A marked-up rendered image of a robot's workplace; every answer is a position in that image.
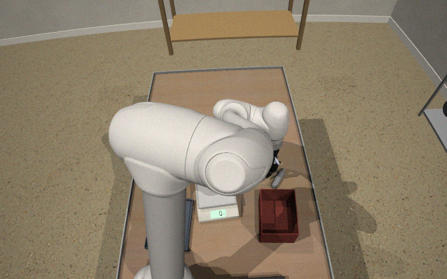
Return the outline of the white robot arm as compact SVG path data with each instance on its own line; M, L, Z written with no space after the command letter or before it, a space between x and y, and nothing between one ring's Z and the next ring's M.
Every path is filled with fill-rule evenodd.
M109 143L142 190L150 263L134 279L195 279L184 263L186 188L192 182L224 196L254 189L288 126L288 108L277 101L223 99L213 117L160 102L120 109Z

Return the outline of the red open box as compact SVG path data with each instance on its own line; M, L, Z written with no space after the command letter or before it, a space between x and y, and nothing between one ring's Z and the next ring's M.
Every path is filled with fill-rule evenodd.
M259 242L294 243L299 236L295 190L260 189L258 202Z

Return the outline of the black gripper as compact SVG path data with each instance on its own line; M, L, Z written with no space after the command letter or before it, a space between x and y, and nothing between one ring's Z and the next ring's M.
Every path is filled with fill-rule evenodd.
M270 177L272 175L272 173L277 171L279 164L281 164L281 162L277 160L278 152L279 152L279 149L273 152L273 163L271 165L271 168L270 168L268 174L266 175L267 178Z

